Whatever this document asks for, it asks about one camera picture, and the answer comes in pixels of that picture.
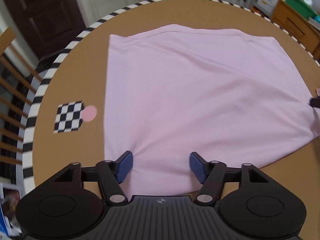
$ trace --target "black and white striped trim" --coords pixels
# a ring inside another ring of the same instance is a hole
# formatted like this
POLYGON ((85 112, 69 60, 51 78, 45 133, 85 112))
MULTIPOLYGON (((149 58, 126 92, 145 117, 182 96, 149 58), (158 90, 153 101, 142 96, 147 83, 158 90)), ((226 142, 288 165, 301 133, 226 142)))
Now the black and white striped trim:
MULTIPOLYGON (((68 53, 83 39, 85 38, 91 31, 93 31, 95 28, 99 27, 101 24, 103 24, 104 22, 112 19, 113 17, 117 16, 118 14, 121 14, 125 11, 128 11, 132 8, 144 5, 144 4, 148 4, 148 3, 153 3, 153 2, 159 2, 159 1, 164 1, 164 0, 147 0, 147 1, 142 1, 139 3, 134 3, 132 5, 126 6, 122 9, 119 9, 113 13, 110 13, 109 15, 103 17, 102 19, 96 21, 94 24, 90 25, 88 28, 86 28, 83 32, 81 32, 72 42, 70 42, 70 44, 68 46, 66 46, 66 48, 62 51, 62 53, 57 57, 57 59, 54 61, 54 63, 52 64, 51 68, 48 70, 48 72, 46 73, 46 75, 44 76, 43 81, 41 82, 41 85, 39 86, 35 98, 32 102, 31 105, 31 109, 28 115, 28 120, 27 120, 27 125, 26 125, 26 130, 25 130, 25 135, 24 135, 24 139, 23 139, 23 154, 22 154, 22 167, 23 167, 23 182, 24 182, 24 187, 25 187, 25 192, 29 193, 31 190, 33 190, 35 188, 35 182, 34 182, 34 176, 33 176, 33 168, 32 168, 32 146, 33 146, 33 135, 34 135, 34 131, 35 131, 35 126, 36 126, 36 119, 38 116, 38 112, 39 112, 39 108, 41 105, 41 101, 42 98, 48 88, 48 85, 53 77, 53 75, 55 74, 55 72, 57 71, 58 67, 60 66, 61 62, 66 58, 66 56, 68 55, 68 53)), ((224 4, 228 4, 228 5, 232 5, 238 8, 242 8, 246 11, 252 12, 257 16, 262 17, 262 15, 260 15, 257 12, 251 11, 247 8, 241 7, 239 5, 233 4, 233 3, 229 3, 226 1, 221 1, 221 0, 210 0, 210 1, 215 1, 215 2, 221 2, 224 4)), ((266 19, 267 21, 273 23, 275 26, 277 26, 278 28, 282 29, 278 24, 270 21, 270 19, 264 17, 264 19, 266 19)), ((286 34, 288 34, 294 41, 296 41, 297 43, 298 40, 290 35, 286 30, 282 29, 286 34)))

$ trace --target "dark brown door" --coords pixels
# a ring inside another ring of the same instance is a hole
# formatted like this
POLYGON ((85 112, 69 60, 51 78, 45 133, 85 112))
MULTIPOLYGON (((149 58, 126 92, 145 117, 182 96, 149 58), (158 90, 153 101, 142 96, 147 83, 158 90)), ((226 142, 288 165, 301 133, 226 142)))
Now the dark brown door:
POLYGON ((63 49, 85 28, 76 0, 4 1, 39 58, 63 49))

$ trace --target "fabric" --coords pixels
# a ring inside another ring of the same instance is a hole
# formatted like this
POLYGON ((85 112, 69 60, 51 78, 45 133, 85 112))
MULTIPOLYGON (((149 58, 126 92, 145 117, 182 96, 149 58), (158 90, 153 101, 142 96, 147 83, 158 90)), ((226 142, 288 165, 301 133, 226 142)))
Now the fabric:
POLYGON ((262 167, 317 137, 310 98, 273 37, 179 25, 111 35, 105 159, 133 152, 122 184, 129 197, 192 192, 201 187, 188 163, 193 151, 229 167, 262 167))

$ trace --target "silver screw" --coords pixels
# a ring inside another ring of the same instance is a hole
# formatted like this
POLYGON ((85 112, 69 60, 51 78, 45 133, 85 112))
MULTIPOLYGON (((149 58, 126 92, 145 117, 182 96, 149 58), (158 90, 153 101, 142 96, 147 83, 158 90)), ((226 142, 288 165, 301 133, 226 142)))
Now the silver screw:
POLYGON ((199 195, 197 197, 197 200, 203 203, 208 203, 212 200, 212 197, 210 195, 203 194, 203 195, 199 195))
POLYGON ((125 197, 123 195, 112 195, 109 199, 114 203, 120 203, 125 200, 125 197))

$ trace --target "wooden drawer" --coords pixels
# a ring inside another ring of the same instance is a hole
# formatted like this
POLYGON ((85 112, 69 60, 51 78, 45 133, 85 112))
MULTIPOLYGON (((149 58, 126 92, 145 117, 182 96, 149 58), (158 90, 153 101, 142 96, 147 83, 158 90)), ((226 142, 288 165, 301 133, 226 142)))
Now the wooden drawer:
POLYGON ((295 36, 307 50, 313 52, 320 42, 320 34, 294 9, 279 0, 271 20, 295 36))

